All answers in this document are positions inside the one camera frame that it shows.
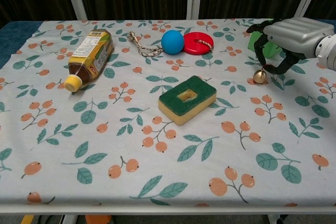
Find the red disc toy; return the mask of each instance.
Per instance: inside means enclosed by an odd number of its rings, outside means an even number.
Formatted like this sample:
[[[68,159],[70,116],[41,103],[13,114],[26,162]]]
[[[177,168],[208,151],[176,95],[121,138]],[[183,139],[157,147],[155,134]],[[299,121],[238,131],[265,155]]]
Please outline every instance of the red disc toy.
[[[214,40],[205,33],[194,31],[183,36],[183,51],[191,55],[204,55],[214,48]]]

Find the floral tablecloth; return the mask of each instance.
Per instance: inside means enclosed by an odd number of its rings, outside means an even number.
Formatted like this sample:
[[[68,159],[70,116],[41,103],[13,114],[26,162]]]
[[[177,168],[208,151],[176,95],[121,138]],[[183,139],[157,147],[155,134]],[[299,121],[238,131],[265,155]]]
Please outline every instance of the floral tablecloth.
[[[333,206],[336,74],[302,60],[254,84],[246,29],[262,21],[43,22],[0,70],[0,204]],[[94,28],[112,34],[114,52],[70,93],[69,56]],[[144,58],[127,40],[132,30],[155,47],[171,29],[211,35],[214,51]],[[217,100],[176,126],[158,98],[193,75]]]

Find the bell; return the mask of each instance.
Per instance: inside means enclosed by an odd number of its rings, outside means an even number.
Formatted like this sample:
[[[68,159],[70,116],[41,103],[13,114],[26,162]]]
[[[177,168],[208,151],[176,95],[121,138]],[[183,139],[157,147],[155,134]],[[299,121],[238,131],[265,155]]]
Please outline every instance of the bell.
[[[258,70],[253,75],[253,80],[256,83],[264,83],[266,81],[266,72],[263,70]]]

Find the yellow sponge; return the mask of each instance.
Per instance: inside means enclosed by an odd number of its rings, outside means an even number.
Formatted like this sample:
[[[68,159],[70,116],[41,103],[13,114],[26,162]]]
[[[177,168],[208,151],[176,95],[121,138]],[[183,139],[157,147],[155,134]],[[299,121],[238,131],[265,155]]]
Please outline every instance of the yellow sponge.
[[[159,110],[177,125],[183,125],[216,100],[216,89],[192,76],[159,97]]]

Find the blue ball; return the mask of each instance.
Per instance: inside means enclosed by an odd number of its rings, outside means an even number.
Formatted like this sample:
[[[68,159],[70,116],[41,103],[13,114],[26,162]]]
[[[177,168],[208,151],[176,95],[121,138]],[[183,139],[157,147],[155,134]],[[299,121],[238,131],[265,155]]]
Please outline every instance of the blue ball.
[[[161,46],[167,54],[178,54],[184,47],[184,38],[179,31],[166,31],[162,36]]]

